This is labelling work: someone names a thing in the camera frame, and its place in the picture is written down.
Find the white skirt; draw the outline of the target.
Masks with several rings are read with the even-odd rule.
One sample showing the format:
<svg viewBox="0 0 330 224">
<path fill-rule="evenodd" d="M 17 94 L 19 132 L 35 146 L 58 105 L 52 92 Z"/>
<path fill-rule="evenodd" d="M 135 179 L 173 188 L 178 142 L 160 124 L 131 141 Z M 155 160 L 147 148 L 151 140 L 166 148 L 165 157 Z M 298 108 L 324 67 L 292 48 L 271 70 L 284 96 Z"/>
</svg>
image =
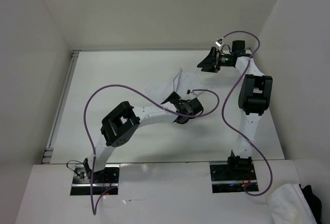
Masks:
<svg viewBox="0 0 330 224">
<path fill-rule="evenodd" d="M 144 93 L 160 104 L 173 92 L 185 98 L 188 95 L 187 91 L 194 89 L 208 89 L 208 87 L 195 72 L 186 72 L 180 68 L 166 81 L 146 87 Z"/>
</svg>

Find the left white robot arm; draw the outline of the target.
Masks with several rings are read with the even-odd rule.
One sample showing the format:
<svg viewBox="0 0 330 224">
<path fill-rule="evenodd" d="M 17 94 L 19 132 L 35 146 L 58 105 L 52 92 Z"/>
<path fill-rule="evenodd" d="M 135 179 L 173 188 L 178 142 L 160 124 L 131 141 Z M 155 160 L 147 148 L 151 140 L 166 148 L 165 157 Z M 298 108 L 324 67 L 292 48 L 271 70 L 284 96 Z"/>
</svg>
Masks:
<svg viewBox="0 0 330 224">
<path fill-rule="evenodd" d="M 176 92 L 159 106 L 134 107 L 128 101 L 120 103 L 102 119 L 100 139 L 92 155 L 83 162 L 84 176 L 90 182 L 98 182 L 113 151 L 128 143 L 138 128 L 157 123 L 185 124 L 203 111 L 197 98 L 184 100 Z"/>
</svg>

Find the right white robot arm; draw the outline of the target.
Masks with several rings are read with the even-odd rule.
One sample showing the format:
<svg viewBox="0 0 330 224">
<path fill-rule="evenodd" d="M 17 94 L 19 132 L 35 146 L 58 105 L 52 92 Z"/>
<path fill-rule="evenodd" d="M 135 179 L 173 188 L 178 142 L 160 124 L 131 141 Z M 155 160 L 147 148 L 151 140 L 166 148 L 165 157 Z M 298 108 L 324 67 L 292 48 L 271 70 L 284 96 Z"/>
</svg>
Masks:
<svg viewBox="0 0 330 224">
<path fill-rule="evenodd" d="M 217 73 L 222 67 L 234 67 L 241 76 L 234 84 L 236 88 L 242 83 L 238 96 L 238 107 L 241 110 L 241 122 L 238 129 L 225 124 L 237 132 L 239 137 L 227 159 L 226 173 L 231 179 L 238 179 L 252 167 L 252 143 L 261 116 L 269 108 L 273 78 L 263 74 L 256 66 L 253 56 L 246 52 L 245 42 L 236 40 L 232 43 L 232 52 L 222 53 L 222 39 L 216 42 L 216 47 L 197 67 L 203 72 Z"/>
</svg>

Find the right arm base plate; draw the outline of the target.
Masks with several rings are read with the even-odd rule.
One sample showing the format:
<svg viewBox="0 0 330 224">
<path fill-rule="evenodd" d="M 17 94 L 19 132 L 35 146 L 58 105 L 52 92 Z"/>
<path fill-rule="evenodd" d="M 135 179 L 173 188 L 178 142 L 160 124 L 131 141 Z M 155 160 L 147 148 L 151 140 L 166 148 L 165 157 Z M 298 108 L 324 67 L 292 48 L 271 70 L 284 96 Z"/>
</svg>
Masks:
<svg viewBox="0 0 330 224">
<path fill-rule="evenodd" d="M 259 191 L 254 165 L 246 171 L 230 169 L 225 162 L 209 163 L 212 192 L 240 193 L 247 186 L 248 192 Z"/>
</svg>

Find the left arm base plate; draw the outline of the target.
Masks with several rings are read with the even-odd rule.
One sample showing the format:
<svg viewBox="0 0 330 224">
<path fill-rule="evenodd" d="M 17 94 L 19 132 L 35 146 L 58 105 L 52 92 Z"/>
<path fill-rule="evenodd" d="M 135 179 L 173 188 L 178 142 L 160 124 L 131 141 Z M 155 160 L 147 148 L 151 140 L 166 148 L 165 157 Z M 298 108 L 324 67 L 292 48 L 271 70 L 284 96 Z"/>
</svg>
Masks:
<svg viewBox="0 0 330 224">
<path fill-rule="evenodd" d="M 78 165 L 74 171 L 70 195 L 89 196 L 90 179 L 87 177 L 84 167 Z M 93 178 L 93 195 L 99 196 L 104 192 L 106 192 L 105 195 L 117 195 L 119 175 L 119 165 L 107 165 L 103 171 L 95 173 Z"/>
</svg>

